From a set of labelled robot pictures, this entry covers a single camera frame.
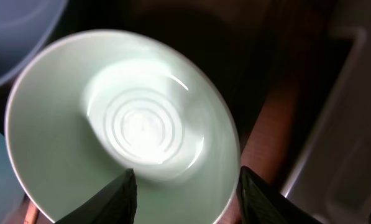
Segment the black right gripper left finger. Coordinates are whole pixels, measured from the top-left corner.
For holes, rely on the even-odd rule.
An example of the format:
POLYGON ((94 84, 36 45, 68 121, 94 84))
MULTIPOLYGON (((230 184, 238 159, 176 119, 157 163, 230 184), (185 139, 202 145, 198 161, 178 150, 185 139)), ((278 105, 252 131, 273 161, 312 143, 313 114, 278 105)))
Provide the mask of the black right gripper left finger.
POLYGON ((133 224, 137 183, 133 169, 108 183, 87 202, 55 224, 133 224))

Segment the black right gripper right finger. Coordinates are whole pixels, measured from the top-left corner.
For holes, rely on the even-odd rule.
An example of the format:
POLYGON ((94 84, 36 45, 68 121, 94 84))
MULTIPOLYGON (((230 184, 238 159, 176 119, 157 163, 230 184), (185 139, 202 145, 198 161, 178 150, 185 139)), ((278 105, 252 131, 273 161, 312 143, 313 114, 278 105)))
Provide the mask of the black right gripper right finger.
POLYGON ((271 188, 249 167, 240 168, 236 194, 242 223, 321 224, 271 188))

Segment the mint green bowl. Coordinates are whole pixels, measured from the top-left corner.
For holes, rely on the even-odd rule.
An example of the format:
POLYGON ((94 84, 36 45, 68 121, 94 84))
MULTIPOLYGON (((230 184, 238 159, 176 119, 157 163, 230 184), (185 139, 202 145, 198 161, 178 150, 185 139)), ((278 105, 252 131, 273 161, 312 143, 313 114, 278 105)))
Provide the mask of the mint green bowl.
POLYGON ((235 194, 239 138, 210 79, 175 49, 123 30, 46 47, 10 92, 12 168, 57 222, 133 169, 136 223, 217 223, 235 194))

